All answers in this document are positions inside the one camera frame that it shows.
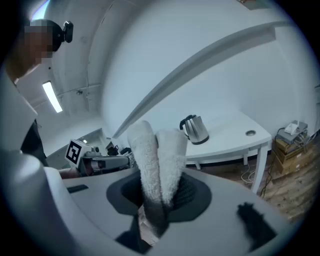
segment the stainless steel kettle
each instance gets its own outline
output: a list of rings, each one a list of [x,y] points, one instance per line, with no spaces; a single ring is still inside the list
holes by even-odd
[[[180,130],[187,132],[186,136],[192,142],[192,144],[199,145],[209,140],[208,131],[202,122],[201,116],[195,114],[188,115],[185,119],[180,122]]]

